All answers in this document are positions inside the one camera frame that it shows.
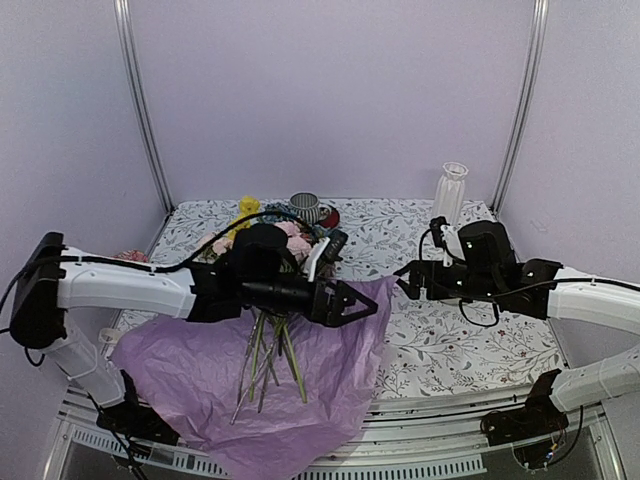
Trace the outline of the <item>pink paper flower bouquet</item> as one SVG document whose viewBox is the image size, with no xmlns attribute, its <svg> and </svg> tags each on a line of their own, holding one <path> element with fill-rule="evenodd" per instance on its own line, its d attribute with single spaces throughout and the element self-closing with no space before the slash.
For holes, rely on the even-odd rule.
<svg viewBox="0 0 640 480">
<path fill-rule="evenodd" d="M 277 358 L 285 359 L 302 402 L 305 380 L 292 338 L 292 320 L 326 320 L 333 305 L 332 283 L 310 280 L 303 264 L 314 248 L 328 245 L 303 217 L 243 198 L 237 217 L 199 242 L 189 270 L 196 299 L 188 318 L 217 323 L 250 312 L 252 324 L 237 375 L 236 405 L 263 405 L 267 389 L 280 382 Z"/>
</svg>

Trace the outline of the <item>white ribbed vase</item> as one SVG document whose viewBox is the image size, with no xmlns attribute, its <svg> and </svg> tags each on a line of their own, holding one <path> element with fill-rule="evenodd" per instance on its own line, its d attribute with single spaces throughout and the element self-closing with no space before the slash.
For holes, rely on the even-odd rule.
<svg viewBox="0 0 640 480">
<path fill-rule="evenodd" d="M 443 165 L 443 171 L 438 181 L 432 215 L 434 218 L 443 216 L 449 225 L 455 227 L 463 204 L 469 169 L 457 162 L 447 162 Z"/>
</svg>

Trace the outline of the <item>purple wrapping paper sheet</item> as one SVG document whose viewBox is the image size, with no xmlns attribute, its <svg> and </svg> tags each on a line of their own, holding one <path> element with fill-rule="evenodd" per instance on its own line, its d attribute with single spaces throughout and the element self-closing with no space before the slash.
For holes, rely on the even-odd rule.
<svg viewBox="0 0 640 480">
<path fill-rule="evenodd" d="M 162 420 L 233 478 L 289 479 L 359 433 L 394 285 L 390 276 L 357 283 L 378 310 L 340 328 L 293 318 L 297 368 L 275 353 L 254 381 L 245 356 L 254 324 L 247 312 L 214 324 L 160 315 L 125 333 L 111 359 Z"/>
</svg>

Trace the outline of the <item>cream printed ribbon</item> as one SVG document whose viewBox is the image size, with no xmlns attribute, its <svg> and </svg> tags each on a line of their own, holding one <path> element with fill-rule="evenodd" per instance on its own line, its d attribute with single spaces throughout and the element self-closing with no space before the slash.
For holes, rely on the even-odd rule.
<svg viewBox="0 0 640 480">
<path fill-rule="evenodd" d="M 117 329 L 102 328 L 98 333 L 98 340 L 105 345 L 116 345 L 123 333 Z"/>
</svg>

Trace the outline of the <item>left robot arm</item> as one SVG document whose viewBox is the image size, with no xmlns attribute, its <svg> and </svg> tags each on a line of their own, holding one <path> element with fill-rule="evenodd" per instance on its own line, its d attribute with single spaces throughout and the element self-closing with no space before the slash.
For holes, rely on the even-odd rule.
<svg viewBox="0 0 640 480">
<path fill-rule="evenodd" d="M 25 349 L 50 356 L 69 381 L 87 392 L 99 427 L 175 445 L 178 434 L 139 403 L 131 376 L 106 363 L 73 327 L 68 312 L 98 307 L 214 323 L 257 307 L 342 327 L 378 310 L 373 299 L 346 282 L 316 274 L 318 265 L 338 259 L 346 239 L 342 232 L 321 239 L 312 248 L 309 266 L 302 268 L 281 228 L 256 224 L 241 230 L 213 263 L 191 256 L 162 266 L 93 256 L 65 246 L 62 234 L 49 232 L 7 289 L 14 297 L 8 330 Z"/>
</svg>

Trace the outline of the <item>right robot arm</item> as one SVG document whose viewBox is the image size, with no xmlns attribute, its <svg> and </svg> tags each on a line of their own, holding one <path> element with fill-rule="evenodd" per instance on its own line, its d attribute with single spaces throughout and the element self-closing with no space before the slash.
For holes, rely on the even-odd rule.
<svg viewBox="0 0 640 480">
<path fill-rule="evenodd" d="M 541 374 L 524 404 L 485 415 L 480 429 L 492 446 L 560 433 L 574 410 L 639 393 L 639 286 L 561 262 L 518 259 L 506 228 L 477 221 L 453 229 L 442 217 L 426 231 L 443 257 L 418 257 L 397 271 L 414 300 L 485 302 L 493 314 L 548 321 L 565 367 Z"/>
</svg>

